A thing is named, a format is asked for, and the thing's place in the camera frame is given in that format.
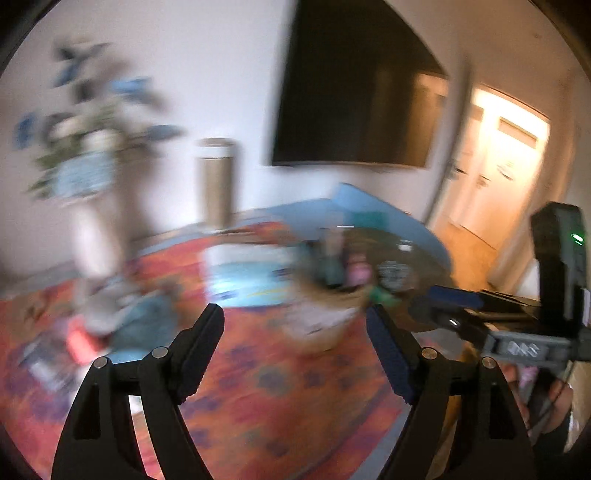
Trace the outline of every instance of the hand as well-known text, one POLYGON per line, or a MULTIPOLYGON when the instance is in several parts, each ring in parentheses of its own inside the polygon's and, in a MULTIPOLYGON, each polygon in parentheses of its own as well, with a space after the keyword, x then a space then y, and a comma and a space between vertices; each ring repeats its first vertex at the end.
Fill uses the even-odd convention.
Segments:
MULTIPOLYGON (((527 409, 527 406, 523 403, 521 397, 519 396, 519 374, 517 367, 512 364, 502 364, 499 366, 501 367, 501 371, 503 372, 503 375, 509 384, 509 388, 513 393, 513 397, 515 398, 515 402, 517 403, 521 417, 525 422, 525 426, 529 429, 530 411, 527 409)), ((550 387, 548 397, 554 404, 552 407, 550 407, 552 409, 550 418, 542 433, 552 432, 552 430, 558 428, 558 426, 562 423, 573 402, 573 389, 570 388, 569 385, 564 385, 562 380, 555 380, 550 387)))

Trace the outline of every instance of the doorway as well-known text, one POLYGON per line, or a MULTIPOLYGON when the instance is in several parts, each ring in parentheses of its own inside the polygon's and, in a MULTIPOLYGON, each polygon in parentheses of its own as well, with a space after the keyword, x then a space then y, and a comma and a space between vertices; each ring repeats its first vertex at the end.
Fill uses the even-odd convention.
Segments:
POLYGON ((435 228, 460 288, 490 288, 486 275, 528 203, 549 133, 548 119, 528 106, 487 87, 474 89, 435 228))

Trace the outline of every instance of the wooden floor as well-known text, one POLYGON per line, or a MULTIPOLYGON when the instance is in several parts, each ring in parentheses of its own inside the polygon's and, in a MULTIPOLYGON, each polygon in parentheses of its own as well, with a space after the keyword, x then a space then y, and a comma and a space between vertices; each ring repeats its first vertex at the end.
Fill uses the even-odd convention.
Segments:
POLYGON ((452 278, 464 290, 491 288, 486 274, 496 257, 496 250, 463 227, 448 223, 437 236, 452 258, 452 278))

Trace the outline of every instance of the metal pin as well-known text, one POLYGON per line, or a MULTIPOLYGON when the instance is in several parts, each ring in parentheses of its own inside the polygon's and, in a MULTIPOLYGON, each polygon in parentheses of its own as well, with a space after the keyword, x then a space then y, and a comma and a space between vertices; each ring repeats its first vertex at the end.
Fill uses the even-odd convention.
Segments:
POLYGON ((485 368, 495 368, 496 367, 496 361, 494 358, 491 358, 489 356, 486 356, 482 359, 482 365, 485 366, 485 368))
POLYGON ((107 364, 107 357, 100 356, 94 362, 92 362, 92 366, 95 368, 103 368, 107 364))
POLYGON ((423 356, 423 358, 426 358, 427 360, 434 360, 437 358, 437 350, 435 350, 434 348, 427 347, 421 350, 421 355, 423 356))
POLYGON ((168 349, 165 346, 158 346, 152 350, 152 356, 154 358, 162 358, 168 355, 168 349))

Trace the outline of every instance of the wall-mounted tv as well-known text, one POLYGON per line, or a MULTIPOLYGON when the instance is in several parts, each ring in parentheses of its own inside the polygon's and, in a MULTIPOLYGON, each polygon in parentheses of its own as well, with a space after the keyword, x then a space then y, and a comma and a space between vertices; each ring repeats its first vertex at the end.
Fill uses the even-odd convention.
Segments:
POLYGON ((382 0, 299 0, 272 165, 424 167, 446 73, 382 0))

